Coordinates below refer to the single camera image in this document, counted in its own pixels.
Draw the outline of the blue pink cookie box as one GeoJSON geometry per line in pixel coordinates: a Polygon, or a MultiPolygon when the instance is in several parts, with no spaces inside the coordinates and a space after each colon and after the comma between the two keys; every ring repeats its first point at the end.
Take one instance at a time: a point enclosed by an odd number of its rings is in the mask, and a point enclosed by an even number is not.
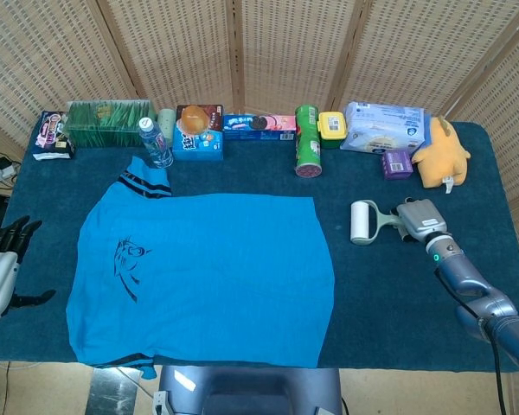
{"type": "Polygon", "coordinates": [[[294,115],[228,114],[223,116],[226,140],[293,141],[297,124],[294,115]]]}

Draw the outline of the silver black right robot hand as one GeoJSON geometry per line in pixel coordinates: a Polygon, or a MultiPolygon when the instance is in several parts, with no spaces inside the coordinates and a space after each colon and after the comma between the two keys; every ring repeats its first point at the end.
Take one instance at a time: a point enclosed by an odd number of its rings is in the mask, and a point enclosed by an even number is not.
{"type": "Polygon", "coordinates": [[[404,242],[427,244],[438,236],[449,235],[443,216],[429,199],[406,199],[394,211],[400,222],[396,229],[404,242]]]}

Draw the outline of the yellow-lidded green box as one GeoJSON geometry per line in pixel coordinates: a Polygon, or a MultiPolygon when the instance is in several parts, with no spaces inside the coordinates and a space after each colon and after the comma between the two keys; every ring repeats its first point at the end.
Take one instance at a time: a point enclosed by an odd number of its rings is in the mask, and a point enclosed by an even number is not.
{"type": "Polygon", "coordinates": [[[341,112],[320,112],[317,121],[322,149],[333,150],[340,147],[347,136],[345,117],[341,112]]]}

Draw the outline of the pale green roll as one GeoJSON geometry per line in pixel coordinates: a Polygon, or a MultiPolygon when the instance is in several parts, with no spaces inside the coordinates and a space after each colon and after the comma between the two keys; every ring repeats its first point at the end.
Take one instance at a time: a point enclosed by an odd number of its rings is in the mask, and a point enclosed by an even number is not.
{"type": "Polygon", "coordinates": [[[171,147],[173,142],[173,131],[176,123],[176,111],[165,108],[159,111],[157,115],[157,123],[165,138],[166,144],[171,147]]]}

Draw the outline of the woven wooden folding screen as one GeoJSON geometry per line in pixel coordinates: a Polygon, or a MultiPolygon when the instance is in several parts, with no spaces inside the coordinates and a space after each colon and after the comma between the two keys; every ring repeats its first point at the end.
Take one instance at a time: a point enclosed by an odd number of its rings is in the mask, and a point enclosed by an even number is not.
{"type": "Polygon", "coordinates": [[[519,0],[0,0],[0,154],[76,99],[422,106],[490,133],[519,236],[519,0]]]}

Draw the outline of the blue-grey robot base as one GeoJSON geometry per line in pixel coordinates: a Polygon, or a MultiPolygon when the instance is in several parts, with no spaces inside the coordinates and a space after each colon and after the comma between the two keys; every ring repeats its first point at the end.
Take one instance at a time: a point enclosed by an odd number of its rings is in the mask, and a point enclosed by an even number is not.
{"type": "Polygon", "coordinates": [[[152,415],[345,415],[335,368],[162,367],[152,415]]]}

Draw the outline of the white lint roller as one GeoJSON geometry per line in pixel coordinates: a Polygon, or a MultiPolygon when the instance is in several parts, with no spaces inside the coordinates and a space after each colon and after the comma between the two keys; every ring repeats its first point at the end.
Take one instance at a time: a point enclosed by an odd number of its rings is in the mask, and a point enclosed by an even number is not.
{"type": "Polygon", "coordinates": [[[359,246],[367,246],[375,241],[384,226],[398,231],[400,238],[406,238],[406,228],[395,214],[382,213],[371,200],[355,201],[350,205],[350,241],[359,246]]]}

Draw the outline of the shiny metal plate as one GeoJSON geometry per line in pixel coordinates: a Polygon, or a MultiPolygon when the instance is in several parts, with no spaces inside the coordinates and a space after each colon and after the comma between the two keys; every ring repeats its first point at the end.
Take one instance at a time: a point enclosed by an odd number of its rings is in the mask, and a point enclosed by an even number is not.
{"type": "Polygon", "coordinates": [[[95,368],[85,415],[133,415],[139,377],[132,368],[95,368]]]}

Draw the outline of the clear plastic water bottle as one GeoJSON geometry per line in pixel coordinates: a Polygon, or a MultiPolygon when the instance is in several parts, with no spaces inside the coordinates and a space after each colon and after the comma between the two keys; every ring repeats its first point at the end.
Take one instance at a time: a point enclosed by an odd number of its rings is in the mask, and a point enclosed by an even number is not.
{"type": "Polygon", "coordinates": [[[144,117],[138,121],[139,136],[149,151],[152,162],[157,168],[165,169],[173,163],[173,155],[158,123],[144,117]]]}

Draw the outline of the green chips can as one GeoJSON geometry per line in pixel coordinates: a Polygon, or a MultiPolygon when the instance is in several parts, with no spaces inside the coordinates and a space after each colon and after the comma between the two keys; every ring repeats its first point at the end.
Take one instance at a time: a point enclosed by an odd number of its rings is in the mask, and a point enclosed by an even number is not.
{"type": "Polygon", "coordinates": [[[321,145],[317,129],[318,109],[314,105],[301,105],[295,110],[297,176],[314,178],[322,173],[321,145]]]}

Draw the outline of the green grass-print box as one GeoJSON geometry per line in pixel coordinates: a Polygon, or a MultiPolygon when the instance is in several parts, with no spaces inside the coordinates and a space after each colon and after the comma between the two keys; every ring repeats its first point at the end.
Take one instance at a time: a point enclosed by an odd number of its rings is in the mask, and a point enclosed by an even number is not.
{"type": "Polygon", "coordinates": [[[74,100],[67,108],[65,129],[77,148],[142,146],[139,120],[157,119],[148,99],[74,100]]]}

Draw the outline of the blue t-shirt with cat print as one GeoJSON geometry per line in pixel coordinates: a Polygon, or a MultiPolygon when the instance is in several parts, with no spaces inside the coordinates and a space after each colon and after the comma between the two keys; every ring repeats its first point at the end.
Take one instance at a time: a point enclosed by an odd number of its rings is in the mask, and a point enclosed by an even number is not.
{"type": "Polygon", "coordinates": [[[78,361],[317,366],[334,304],[310,197],[174,195],[139,157],[87,215],[67,301],[78,361]]]}

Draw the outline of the yellow plush toy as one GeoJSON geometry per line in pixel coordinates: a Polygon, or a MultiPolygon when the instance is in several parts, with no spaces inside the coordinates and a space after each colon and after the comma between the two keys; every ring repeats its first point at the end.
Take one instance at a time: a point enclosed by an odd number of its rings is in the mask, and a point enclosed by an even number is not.
{"type": "Polygon", "coordinates": [[[430,116],[426,139],[413,153],[411,163],[424,188],[445,187],[448,195],[465,182],[471,154],[460,143],[452,124],[442,116],[430,116]]]}

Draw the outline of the small purple box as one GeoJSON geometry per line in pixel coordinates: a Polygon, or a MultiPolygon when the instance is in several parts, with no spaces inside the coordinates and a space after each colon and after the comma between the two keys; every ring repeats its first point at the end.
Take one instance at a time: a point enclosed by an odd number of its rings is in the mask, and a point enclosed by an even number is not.
{"type": "Polygon", "coordinates": [[[407,179],[413,173],[410,153],[407,150],[389,150],[381,156],[383,176],[386,180],[407,179]]]}

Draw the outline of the white blue wipes pack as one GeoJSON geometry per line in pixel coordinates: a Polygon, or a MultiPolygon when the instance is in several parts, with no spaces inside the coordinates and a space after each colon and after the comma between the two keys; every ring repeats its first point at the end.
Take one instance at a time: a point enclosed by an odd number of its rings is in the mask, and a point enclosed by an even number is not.
{"type": "Polygon", "coordinates": [[[405,150],[412,155],[430,135],[432,114],[420,107],[352,101],[343,115],[347,135],[341,150],[369,154],[405,150]]]}

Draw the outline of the dark blue tablecloth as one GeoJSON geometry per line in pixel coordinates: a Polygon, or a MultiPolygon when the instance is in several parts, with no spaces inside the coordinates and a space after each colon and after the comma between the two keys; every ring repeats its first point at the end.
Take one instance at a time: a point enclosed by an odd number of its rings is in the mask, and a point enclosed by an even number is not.
{"type": "MultiPolygon", "coordinates": [[[[336,298],[320,363],[324,367],[488,371],[490,349],[458,323],[455,303],[434,276],[421,243],[383,228],[369,246],[349,240],[349,206],[370,199],[389,210],[407,197],[428,198],[467,257],[519,311],[519,245],[490,137],[473,123],[455,130],[471,153],[465,183],[450,194],[417,177],[388,181],[378,156],[344,150],[322,154],[323,172],[294,172],[295,147],[280,141],[229,141],[219,162],[172,164],[174,195],[251,193],[310,196],[327,239],[336,298]]],[[[80,227],[94,204],[142,148],[79,149],[71,160],[24,157],[6,223],[40,220],[18,274],[22,295],[54,290],[46,304],[12,310],[0,320],[0,361],[72,362],[66,306],[74,281],[80,227]]]]}

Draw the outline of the purple snack bag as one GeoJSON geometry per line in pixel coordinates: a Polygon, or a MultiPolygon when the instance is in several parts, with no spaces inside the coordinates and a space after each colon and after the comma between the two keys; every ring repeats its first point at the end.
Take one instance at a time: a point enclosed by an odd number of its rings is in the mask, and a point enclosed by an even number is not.
{"type": "Polygon", "coordinates": [[[36,161],[73,159],[74,145],[67,134],[67,113],[43,111],[32,139],[31,154],[36,161]]]}

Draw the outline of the blue box with bun picture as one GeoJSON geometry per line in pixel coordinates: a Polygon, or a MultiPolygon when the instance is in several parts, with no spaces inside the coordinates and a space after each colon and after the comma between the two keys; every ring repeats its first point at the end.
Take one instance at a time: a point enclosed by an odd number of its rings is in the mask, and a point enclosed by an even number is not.
{"type": "Polygon", "coordinates": [[[223,159],[223,106],[179,105],[172,152],[177,161],[223,159]]]}

